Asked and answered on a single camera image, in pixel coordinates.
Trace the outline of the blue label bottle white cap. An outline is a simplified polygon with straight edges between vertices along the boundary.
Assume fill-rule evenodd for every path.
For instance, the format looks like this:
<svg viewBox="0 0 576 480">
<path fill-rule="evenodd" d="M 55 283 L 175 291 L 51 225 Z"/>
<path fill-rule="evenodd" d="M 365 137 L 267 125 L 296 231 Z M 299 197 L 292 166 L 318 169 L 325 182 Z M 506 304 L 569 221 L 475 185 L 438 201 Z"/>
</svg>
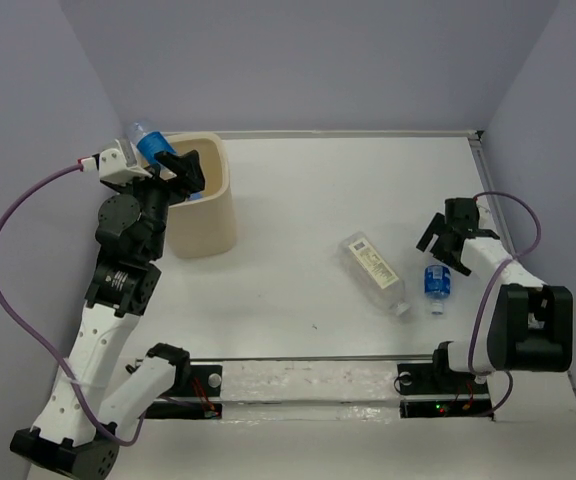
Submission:
<svg viewBox="0 0 576 480">
<path fill-rule="evenodd" d="M 448 267 L 433 263 L 424 270 L 423 287 L 427 306 L 432 315 L 441 316 L 445 312 L 445 302 L 451 294 L 451 272 Z"/>
</svg>

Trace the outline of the clear bottle cream label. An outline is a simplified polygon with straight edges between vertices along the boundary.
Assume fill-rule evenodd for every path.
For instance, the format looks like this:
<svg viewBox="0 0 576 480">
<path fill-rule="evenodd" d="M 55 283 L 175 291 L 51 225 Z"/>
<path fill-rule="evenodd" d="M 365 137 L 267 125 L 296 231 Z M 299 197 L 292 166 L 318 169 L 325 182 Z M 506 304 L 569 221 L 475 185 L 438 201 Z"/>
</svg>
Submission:
<svg viewBox="0 0 576 480">
<path fill-rule="evenodd" d="M 337 255 L 341 266 L 376 309 L 397 317 L 409 311 L 402 276 L 367 235 L 359 231 L 345 238 L 338 245 Z"/>
</svg>

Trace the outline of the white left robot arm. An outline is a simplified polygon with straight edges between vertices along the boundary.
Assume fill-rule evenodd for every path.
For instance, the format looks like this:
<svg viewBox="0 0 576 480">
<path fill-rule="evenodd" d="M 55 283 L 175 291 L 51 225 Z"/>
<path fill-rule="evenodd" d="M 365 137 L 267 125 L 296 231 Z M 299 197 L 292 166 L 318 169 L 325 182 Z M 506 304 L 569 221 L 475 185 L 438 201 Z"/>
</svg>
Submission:
<svg viewBox="0 0 576 480">
<path fill-rule="evenodd" d="M 31 427 L 15 432 L 10 449 L 69 479 L 104 479 L 120 448 L 136 443 L 148 408 L 183 392 L 192 378 L 189 353 L 158 343 L 113 393 L 107 391 L 124 345 L 160 279 L 168 210 L 205 187 L 198 151 L 163 151 L 142 167 L 129 147 L 78 160 L 113 190 L 98 211 L 95 270 L 81 323 L 50 399 Z"/>
</svg>

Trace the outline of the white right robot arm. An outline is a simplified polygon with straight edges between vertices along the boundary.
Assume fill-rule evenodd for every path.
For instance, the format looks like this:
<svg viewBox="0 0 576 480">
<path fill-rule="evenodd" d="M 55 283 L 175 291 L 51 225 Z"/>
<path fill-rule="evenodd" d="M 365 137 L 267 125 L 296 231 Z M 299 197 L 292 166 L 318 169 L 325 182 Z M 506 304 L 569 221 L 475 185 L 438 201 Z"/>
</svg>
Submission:
<svg viewBox="0 0 576 480">
<path fill-rule="evenodd" d="M 531 274 L 519 253 L 482 226 L 475 198 L 449 198 L 417 243 L 440 265 L 486 283 L 470 339 L 444 341 L 433 352 L 430 384 L 450 392 L 465 374 L 565 372 L 573 357 L 573 295 Z"/>
</svg>

